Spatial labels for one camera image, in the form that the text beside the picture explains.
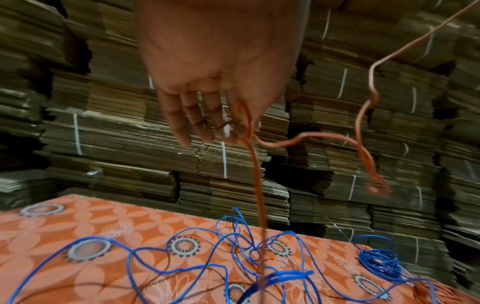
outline hand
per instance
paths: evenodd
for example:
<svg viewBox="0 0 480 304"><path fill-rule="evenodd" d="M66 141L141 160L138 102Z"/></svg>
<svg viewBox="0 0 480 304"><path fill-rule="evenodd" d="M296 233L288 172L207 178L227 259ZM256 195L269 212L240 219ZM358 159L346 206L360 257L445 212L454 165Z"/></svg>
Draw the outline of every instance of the hand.
<svg viewBox="0 0 480 304"><path fill-rule="evenodd" d="M238 136L225 119L220 91L226 92L230 123L240 135L244 126L233 110L236 101L247 104L258 125L295 67L309 5L310 0L135 1L138 47L182 146L192 141L187 119L203 142L215 140L197 92L227 144L236 144Z"/></svg>

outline orange floral fabric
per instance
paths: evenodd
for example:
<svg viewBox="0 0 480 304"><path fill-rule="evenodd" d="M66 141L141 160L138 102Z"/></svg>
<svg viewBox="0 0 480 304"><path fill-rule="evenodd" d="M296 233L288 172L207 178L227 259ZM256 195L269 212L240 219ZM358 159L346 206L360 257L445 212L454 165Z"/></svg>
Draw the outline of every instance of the orange floral fabric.
<svg viewBox="0 0 480 304"><path fill-rule="evenodd" d="M130 248L151 246L165 248L176 232L189 227L215 229L217 221L146 207L133 206L103 199L68 195L24 209L0 215L0 302L5 303L20 282L51 254L70 242L91 235L113 238ZM219 223L219 231L227 234L232 226ZM253 237L260 240L260 229L251 227ZM247 235L244 226L241 233ZM269 235L278 231L269 230ZM170 244L171 253L140 251L139 256L157 269L168 270L203 264L218 241L214 233L190 230ZM356 259L358 251L352 244L302 236L319 268L338 291L355 298L369 298L390 283L372 275ZM297 240L284 235L273 243L267 253L267 265L276 269L301 270L302 255ZM47 263L26 284L16 303L49 304L141 304L131 287L126 272L128 252L110 242L86 241L71 246ZM240 254L237 257L244 261ZM254 282L232 259L226 240L215 251L212 263L228 270L230 302L236 300ZM305 269L315 270L311 276L325 304L350 303L341 299L316 271L312 260L305 258ZM159 276L137 260L131 270L143 295L150 303L166 304L182 294L200 270ZM225 270L209 267L181 303L225 304ZM307 304L303 283L285 283L288 304ZM313 289L308 287L314 298ZM282 289L267 289L267 303L280 303ZM258 303L255 294L249 303ZM374 303L416 303L409 285L399 286Z"/></svg>

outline table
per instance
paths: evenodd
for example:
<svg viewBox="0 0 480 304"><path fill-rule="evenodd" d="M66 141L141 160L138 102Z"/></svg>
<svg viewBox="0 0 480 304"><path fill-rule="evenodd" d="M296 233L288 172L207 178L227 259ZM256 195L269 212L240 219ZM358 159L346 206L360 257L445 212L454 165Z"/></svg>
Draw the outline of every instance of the table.
<svg viewBox="0 0 480 304"><path fill-rule="evenodd" d="M67 195L24 209L0 215L0 302L5 303L18 284L38 264L70 242L91 235L113 238L130 248L152 246L165 248L176 232L189 227L215 229L213 219L134 206L114 201ZM232 224L222 221L219 232L227 234ZM246 234L246 228L240 226ZM260 229L250 227L259 241ZM268 235L278 231L269 230ZM356 298L369 298L390 283L372 275L356 259L358 251L350 243L301 236L332 286ZM139 256L157 269L175 269L204 263L219 237L214 233L190 230L173 241L167 254L140 251ZM128 252L110 241L84 241L71 246L45 265L24 287L15 302L24 304L141 304L126 272ZM222 242L211 262L228 269L230 302L236 300L253 283L232 259L230 243ZM276 269L301 269L301 252L295 237L281 236L266 251L266 264ZM159 276L137 260L131 263L136 282L151 303L169 303L196 278L199 270ZM305 269L314 269L305 259ZM181 303L225 304L225 271L209 267ZM338 296L315 271L311 276L325 304L351 303ZM310 301L300 280L285 283L288 304ZM282 289L271 286L267 303L280 303ZM258 303L259 294L248 302ZM402 285L374 303L416 303L412 287Z"/></svg>

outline blue wire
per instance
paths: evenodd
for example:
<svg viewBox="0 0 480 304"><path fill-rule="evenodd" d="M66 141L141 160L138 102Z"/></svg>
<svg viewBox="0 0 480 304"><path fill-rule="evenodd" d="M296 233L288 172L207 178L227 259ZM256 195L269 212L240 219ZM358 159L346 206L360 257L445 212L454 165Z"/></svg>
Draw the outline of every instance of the blue wire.
<svg viewBox="0 0 480 304"><path fill-rule="evenodd" d="M218 229L218 224L220 223L220 221L222 220L231 220L233 223L232 223L232 226L233 226L233 232L231 233L228 233L228 234L222 234L219 232L219 229ZM238 227L239 227L239 224L243 224L245 227L246 227L246 230L248 232L248 237L249 239L240 234L238 232ZM142 250L155 250L155 251L161 251L161 252L165 252L165 253L169 253L170 250L169 250L169 245L170 243L172 242L172 240L174 238L176 238L177 236L187 232L187 231L190 231L190 230L201 230L201 231L207 231L207 232L211 232L211 233L214 233L215 235L218 236L218 241L215 243L215 245L213 246L212 248L212 251L210 252L210 255L208 256L208 259L206 261L205 264L201 264L201 265L197 265L197 266L191 266L191 267L186 267L186 268L177 268L177 269L172 269L172 270L167 270L167 271L162 271L162 270L159 270L159 269L156 269L150 265L148 265L147 263L145 263L137 254L137 252L139 251L142 251ZM304 249L306 249L308 255L310 256L310 258L312 259L313 261L313 264L316 268L316 270L319 272L319 274L322 276L322 278L324 279L325 283L336 293L338 294L340 297L346 299L346 300L349 300L349 301L352 301L352 302L357 302L357 303L369 303L371 301L374 301L376 299L379 299L381 298L384 294L388 293L390 290L392 290L393 288L399 286L400 284L403 284L403 283L407 283L407 282L415 282L415 281L423 281L423 282L427 282L429 284L429 288L430 288L430 297L431 297L431 301L432 301L432 304L437 304L437 299L435 297L435 289L434 289L434 285L433 283L430 281L430 280L427 280L427 279L420 279L420 278L414 278L414 277L409 277L408 275L405 274L404 272L404 269L401 267L401 263L400 263L400 259L398 258L398 256L392 252L391 250L386 250L386 249L372 249L372 250L365 250L365 249L361 249L357 246L357 244L354 242L354 246L360 251L360 253L358 254L358 260L359 262L367 269L369 270L371 273L375 274L376 276L378 276L379 278L382 278L382 279L385 279L387 281L390 281L392 282L393 284L387 288L387 289L384 289L383 292L377 294L376 296L372 297L372 298L368 298L368 299L356 299L356 298L352 298L352 297L349 297L345 294L342 294L341 292L339 292L338 290L336 290L331 284L330 282L327 280L327 278L324 276L324 274L322 273L322 271L320 270L320 268L318 267L315 259L314 259L314 256L312 255L312 252L309 250L309 248L307 247L307 245L305 244L305 242L297 236L297 234L293 231L285 231L283 233L279 233L279 234L276 234L276 235L273 235L273 236L270 236L267 238L266 240L266 245L267 246L270 246L272 243L274 243L279 237L281 237L282 235L292 235L294 236L296 239L297 239L297 242L298 242L298 245L300 247L300 251L301 251L301 270L277 270L275 269L274 267L270 267L270 266L267 266L266 268L267 269L270 269L272 270L273 272L266 275L265 276L265 288L269 287L269 286L272 286L272 285L276 285L278 283L281 283L281 286L282 286L282 298L281 298L281 301L280 301L280 304L285 304L285 300L286 300L286 292L285 292L285 282L286 281L291 281L291 280L298 280L298 279L301 279L302 282L303 282L303 286L304 286L304 289L305 289L305 292L308 296L308 299L309 301L312 303L312 304L322 304L322 299L321 299L321 296L320 296L320 292L318 290L318 288L315 286L315 284L313 283L312 279L310 278L310 275L314 274L314 271L313 270L309 270L309 271L305 271L305 251ZM241 239L243 239L244 241L247 242L248 246L240 246L240 241L239 241L239 237ZM383 236L377 236L377 235L362 235L362 236L357 236L355 237L353 240L358 240L358 239L361 239L361 238L378 238L378 239L382 239L382 240L385 240L385 241L389 241L391 244L393 244L392 240L390 240L389 238L386 238L386 237L383 237ZM47 259L45 259L42 263L40 263L37 267L35 267L27 276L26 278L20 283L20 285L15 289L15 291L12 293L12 295L10 296L9 300L7 301L6 304L14 304L14 300L15 298L18 296L18 294L20 293L20 291L22 290L22 288L28 283L28 281L43 267L45 266L48 262L50 262L53 258L55 258L57 255L59 255L62 251L68 249L68 248L71 248L72 246L80 243L80 242L83 242L85 240L105 240L105 241L109 241L117 246L119 246L120 248L124 249L124 250L127 250L128 251L128 257L126 259L126 272L127 272L127 275L128 275L128 279L130 280L130 283L132 285L132 288L134 289L135 293L137 294L137 296L139 297L139 299L144 303L144 304L150 304L149 301L143 296L142 294L142 291L139 289L137 283L135 282L135 279L134 279L134 276L132 274L132 270L131 270L131 262L132 262L132 257L134 257L135 259L137 259L139 261L139 263L141 265L143 265L144 267L146 267L147 269L159 274L159 275L169 275L169 274L173 274L173 273L176 273L176 272L185 272L185 271L191 271L191 270L196 270L196 269L201 269L200 270L200 273L197 275L196 279L193 280L193 282L188 286L188 288L182 293L182 295L180 295L179 297L177 297L177 299L173 300L172 302L170 302L169 304L177 304L179 303L180 301L183 300L183 298L190 292L190 290L195 286L195 284L198 282L198 280L200 279L200 277L202 276L202 274L205 272L205 270L207 269L207 267L211 266L211 267L218 267L218 268L222 268L224 271L225 271L225 283L224 283L224 287L225 287L225 297L226 297L226 304L230 304L230 293L229 293L229 283L228 283L228 270L227 268L224 266L224 265L220 265L220 264L215 264L215 263L210 263L210 260L212 259L213 257L213 254L215 252L215 250L217 249L217 247L220 245L220 243L222 243L225 239L227 239L229 242L230 242L230 253L231 253L231 256L232 258L234 259L235 262L238 263L238 265L240 265L242 267L243 270L245 270L247 273L249 273L250 275L253 275L257 278L260 278L260 275L257 274L257 273L254 273L252 270L250 270L244 263L242 263L240 261L240 259L236 256L235 254L235 249L237 250L237 252L239 252L246 261L248 261L251 265L254 265L254 266L259 266L258 264L258 259L254 259L252 258L252 254L254 252L258 252L260 250L260 246L261 246L261 242L259 242L258 244L255 244L254 242L254 238L253 238L253 235L252 235L252 232L250 231L250 228L249 226L247 225L247 222L245 221L244 217L242 216L242 213L236 208L232 208L232 215L231 216L226 216L226 217L223 217L222 219L220 219L219 221L217 221L215 223L215 231L213 230L210 230L210 229L206 229L206 228L199 228L199 227L191 227L191 228L187 228L187 229L184 229L178 233L176 233L175 235L173 235L171 238L168 239L166 245L165 245L165 248L156 248L156 247L139 247L139 248L136 248L136 249L130 249L129 247L125 246L124 244L114 240L114 239L110 239L110 238L107 238L107 237L102 237L102 236L88 236L88 237L83 237L83 238L80 238L78 240L75 240L73 241L72 243L64 246L63 248L61 248L60 250L58 250L57 252L55 252L54 254L52 254L51 256L49 256ZM315 296L316 296L316 299L317 299L317 302L314 302L314 299L312 298L312 295L310 294L309 290L308 290L308 286L307 286L307 283L310 284L315 292ZM259 291L259 285L258 285L258 282L254 283L252 286L250 286L244 293L243 295L241 296L241 298L239 299L238 301L238 304L243 304L243 302L249 298L250 296L252 296L253 294L255 294L256 292Z"/></svg>

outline orange wire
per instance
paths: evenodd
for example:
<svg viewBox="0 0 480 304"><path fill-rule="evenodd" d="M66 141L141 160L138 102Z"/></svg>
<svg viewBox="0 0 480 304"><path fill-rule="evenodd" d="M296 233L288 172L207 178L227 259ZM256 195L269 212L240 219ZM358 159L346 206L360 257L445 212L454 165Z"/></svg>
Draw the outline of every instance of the orange wire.
<svg viewBox="0 0 480 304"><path fill-rule="evenodd" d="M285 140L285 141L280 141L276 143L268 143L264 142L263 140L259 139L256 134L253 132L253 126L252 126L252 116L250 114L250 111L247 107L247 105L239 101L235 104L235 110L239 113L240 117L243 117L244 119L244 124L247 126L247 131L246 131L246 137L239 139L239 143L241 145L244 145L247 147L248 151L251 154L251 159L253 162L253 181L254 181L254 188L255 188L255 196L256 196L256 204L257 204L257 209L258 209L258 215L259 215L259 221L260 221L260 227L261 227L261 247L259 250L259 274L261 276L261 279L259 280L259 288L260 288L260 304L263 304L265 302L265 281L263 280L265 276L265 258L264 258L264 253L265 253L265 247L267 244L267 229L268 229L268 223L267 223L267 215L266 215L266 210L265 210L265 204L264 204L264 197L263 197L263 187L262 187L262 176L260 173L260 163L257 157L256 150L254 146L252 145L252 140L255 139L260 145L270 148L270 149L278 149L278 148L283 148L283 147L288 147L288 146L293 146L298 144L299 142L303 141L304 139L307 138L330 138L330 139L336 139L342 142L347 142L351 144L352 146L355 146L357 148L358 152L358 157L362 164L365 166L365 169L368 172L369 176L369 183L366 187L367 191L371 193L379 193L379 194L389 194L390 188L389 185L387 184L387 181L385 181L378 173L377 169L375 167L375 160L373 159L372 155L369 153L369 151L362 145L362 131L361 131L361 126L362 126L362 121L364 119L365 113L367 110L371 107L374 106L378 100L379 100L379 93L375 88L375 83L374 83L374 71L375 68L382 63L404 53L405 51L411 49L415 45L421 43L428 37L430 37L433 33L438 32L441 30L443 27L445 27L448 23L450 23L453 19L459 17L460 15L463 15L464 13L468 12L471 10L475 5L477 5L480 2L480 0L475 0L472 2L470 5L466 6L464 9L460 10L458 13L455 15L451 16L448 18L446 21L444 21L442 24L440 24L438 27L430 31L429 33L417 38L416 40L410 42L409 44L405 45L404 47L400 48L398 51L386 56L383 59L380 59L379 61L375 62L372 64L368 71L368 87L370 89L370 99L367 100L363 106L361 107L360 111L358 112L358 115L355 120L355 137L356 140L340 135L340 134L335 134L335 133L326 133L326 132L302 132L295 136L294 138ZM446 304L446 303L455 303L455 304L463 304L465 301L453 301L452 299L452 292L448 289L449 287L446 287L445 285L434 281L435 284L435 290L436 290L436 295L438 302L441 304ZM426 288L425 285L417 283L414 284L414 296L417 299L418 302L421 304L428 304L431 303L432 300L430 298L430 292L428 288Z"/></svg>

